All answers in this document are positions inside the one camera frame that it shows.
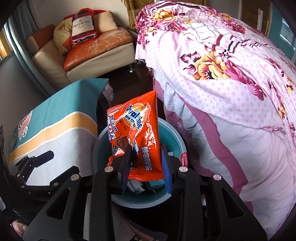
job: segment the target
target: ovaltine logo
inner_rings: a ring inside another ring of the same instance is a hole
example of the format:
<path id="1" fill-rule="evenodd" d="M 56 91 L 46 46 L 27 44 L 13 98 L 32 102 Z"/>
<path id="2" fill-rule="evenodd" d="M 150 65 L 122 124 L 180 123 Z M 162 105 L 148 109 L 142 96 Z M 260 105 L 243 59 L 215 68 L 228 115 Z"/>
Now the ovaltine logo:
<path id="1" fill-rule="evenodd" d="M 142 103 L 135 103 L 126 108 L 124 113 L 124 122 L 132 129 L 141 130 L 145 122 L 148 111 L 151 106 L 146 103 L 146 107 Z"/>
<path id="2" fill-rule="evenodd" d="M 32 111 L 27 114 L 20 122 L 18 125 L 18 136 L 19 136 L 19 140 L 21 140 L 22 138 L 24 138 L 28 132 L 28 124 L 31 120 L 31 116 L 32 116 Z"/>

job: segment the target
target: gray wall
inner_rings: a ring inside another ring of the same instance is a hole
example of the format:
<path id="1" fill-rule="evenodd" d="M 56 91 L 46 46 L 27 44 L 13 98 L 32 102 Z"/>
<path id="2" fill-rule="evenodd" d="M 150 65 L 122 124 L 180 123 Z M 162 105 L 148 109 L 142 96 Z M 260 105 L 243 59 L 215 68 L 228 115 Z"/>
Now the gray wall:
<path id="1" fill-rule="evenodd" d="M 45 99 L 14 53 L 0 62 L 0 126 L 3 125 L 4 129 L 7 158 L 15 127 L 27 113 Z"/>
<path id="2" fill-rule="evenodd" d="M 239 0 L 207 0 L 207 6 L 238 18 Z"/>

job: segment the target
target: sofa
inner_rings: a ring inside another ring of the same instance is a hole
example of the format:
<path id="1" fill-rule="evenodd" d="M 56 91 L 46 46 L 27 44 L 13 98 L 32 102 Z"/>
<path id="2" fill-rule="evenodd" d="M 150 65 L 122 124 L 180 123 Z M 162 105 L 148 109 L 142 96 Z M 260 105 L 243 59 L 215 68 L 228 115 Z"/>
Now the sofa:
<path id="1" fill-rule="evenodd" d="M 135 62 L 133 38 L 123 27 L 103 32 L 62 55 L 53 42 L 54 29 L 49 25 L 38 30 L 25 44 L 33 64 L 56 91 Z"/>

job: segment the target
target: sofa armrest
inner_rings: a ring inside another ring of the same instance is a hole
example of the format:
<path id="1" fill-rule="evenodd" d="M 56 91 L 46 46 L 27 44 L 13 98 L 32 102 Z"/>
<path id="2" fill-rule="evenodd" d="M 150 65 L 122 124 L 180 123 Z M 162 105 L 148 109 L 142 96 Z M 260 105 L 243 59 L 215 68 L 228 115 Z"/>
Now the sofa armrest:
<path id="1" fill-rule="evenodd" d="M 48 25 L 35 33 L 32 33 L 26 40 L 25 44 L 31 54 L 35 54 L 46 43 L 48 43 L 54 36 L 55 26 Z"/>
<path id="2" fill-rule="evenodd" d="M 32 57 L 33 64 L 56 91 L 71 84 L 67 72 L 63 69 L 64 60 L 65 56 L 59 53 L 53 40 Z"/>

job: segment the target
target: pink blanket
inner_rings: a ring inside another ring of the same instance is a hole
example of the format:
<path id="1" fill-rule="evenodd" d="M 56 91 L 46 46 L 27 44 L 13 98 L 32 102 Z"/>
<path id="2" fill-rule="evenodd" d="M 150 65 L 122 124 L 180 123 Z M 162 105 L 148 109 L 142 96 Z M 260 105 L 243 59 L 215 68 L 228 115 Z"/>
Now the pink blanket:
<path id="1" fill-rule="evenodd" d="M 270 238 L 295 203 L 295 66 L 261 32 L 209 7 L 161 1 L 136 26 L 136 59 L 154 70 L 189 160 L 222 174 Z"/>

